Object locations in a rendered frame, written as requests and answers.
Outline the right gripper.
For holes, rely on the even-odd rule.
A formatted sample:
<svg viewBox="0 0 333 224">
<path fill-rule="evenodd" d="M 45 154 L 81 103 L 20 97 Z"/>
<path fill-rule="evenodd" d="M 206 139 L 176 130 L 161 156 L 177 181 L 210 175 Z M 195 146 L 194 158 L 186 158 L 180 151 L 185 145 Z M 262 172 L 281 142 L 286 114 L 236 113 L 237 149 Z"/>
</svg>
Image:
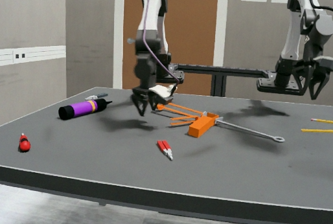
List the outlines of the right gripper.
<svg viewBox="0 0 333 224">
<path fill-rule="evenodd" d="M 130 94 L 130 100 L 132 101 L 133 105 L 135 106 L 135 108 L 138 112 L 138 115 L 142 117 L 147 101 L 149 101 L 150 109 L 152 111 L 155 110 L 155 108 L 158 104 L 158 102 L 155 101 L 154 106 L 153 106 L 152 96 L 155 96 L 155 94 L 157 94 L 161 98 L 166 98 L 172 94 L 173 90 L 174 90 L 174 88 L 172 87 L 172 85 L 168 86 L 168 88 L 165 89 L 164 87 L 162 87 L 162 85 L 155 84 L 155 72 L 154 72 L 154 73 L 150 73 L 150 75 L 144 80 L 139 79 L 139 85 L 131 88 L 132 94 Z M 146 94 L 147 94 L 148 98 L 143 98 L 143 95 L 146 95 Z M 137 101 L 140 101 L 140 103 L 141 103 L 141 112 L 139 110 Z"/>
</svg>

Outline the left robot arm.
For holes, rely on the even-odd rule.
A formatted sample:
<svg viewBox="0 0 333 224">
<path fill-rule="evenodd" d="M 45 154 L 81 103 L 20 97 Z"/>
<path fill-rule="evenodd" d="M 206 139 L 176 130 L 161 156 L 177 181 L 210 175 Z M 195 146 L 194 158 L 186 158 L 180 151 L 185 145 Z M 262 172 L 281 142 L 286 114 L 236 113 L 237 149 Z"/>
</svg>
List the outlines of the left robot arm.
<svg viewBox="0 0 333 224">
<path fill-rule="evenodd" d="M 326 10 L 313 8 L 310 0 L 288 0 L 287 9 L 290 10 L 290 26 L 286 44 L 275 66 L 277 74 L 275 79 L 259 78 L 261 88 L 300 91 L 297 82 L 290 81 L 290 77 L 295 67 L 292 64 L 299 57 L 301 34 L 306 35 L 304 48 L 318 45 L 319 49 L 324 48 L 324 43 L 333 34 L 332 15 L 327 14 Z"/>
</svg>

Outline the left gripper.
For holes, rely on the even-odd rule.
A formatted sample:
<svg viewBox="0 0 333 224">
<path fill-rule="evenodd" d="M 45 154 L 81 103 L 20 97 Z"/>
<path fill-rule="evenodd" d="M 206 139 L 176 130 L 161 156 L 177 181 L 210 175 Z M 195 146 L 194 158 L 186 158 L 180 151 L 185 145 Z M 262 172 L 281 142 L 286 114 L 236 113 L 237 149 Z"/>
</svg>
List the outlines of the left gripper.
<svg viewBox="0 0 333 224">
<path fill-rule="evenodd" d="M 293 68 L 292 73 L 301 94 L 306 93 L 309 86 L 312 100 L 318 97 L 322 88 L 324 88 L 326 83 L 330 80 L 331 71 L 319 65 L 322 57 L 333 59 L 331 56 L 324 56 L 323 49 L 319 49 L 318 45 L 309 45 L 304 48 L 303 58 L 295 60 L 292 64 L 292 66 L 296 66 Z M 302 86 L 300 76 L 305 77 L 304 87 Z M 320 82 L 319 87 L 316 93 L 314 93 L 314 86 L 318 82 Z"/>
</svg>

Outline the red and black screwdriver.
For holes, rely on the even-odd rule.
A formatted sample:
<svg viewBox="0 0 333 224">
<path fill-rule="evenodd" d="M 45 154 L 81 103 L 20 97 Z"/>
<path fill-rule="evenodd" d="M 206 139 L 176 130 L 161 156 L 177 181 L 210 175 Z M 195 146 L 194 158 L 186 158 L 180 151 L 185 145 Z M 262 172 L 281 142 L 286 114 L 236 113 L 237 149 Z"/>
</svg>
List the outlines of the red and black screwdriver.
<svg viewBox="0 0 333 224">
<path fill-rule="evenodd" d="M 30 142 L 27 140 L 26 136 L 22 133 L 20 138 L 19 147 L 21 150 L 26 151 L 30 149 Z"/>
</svg>

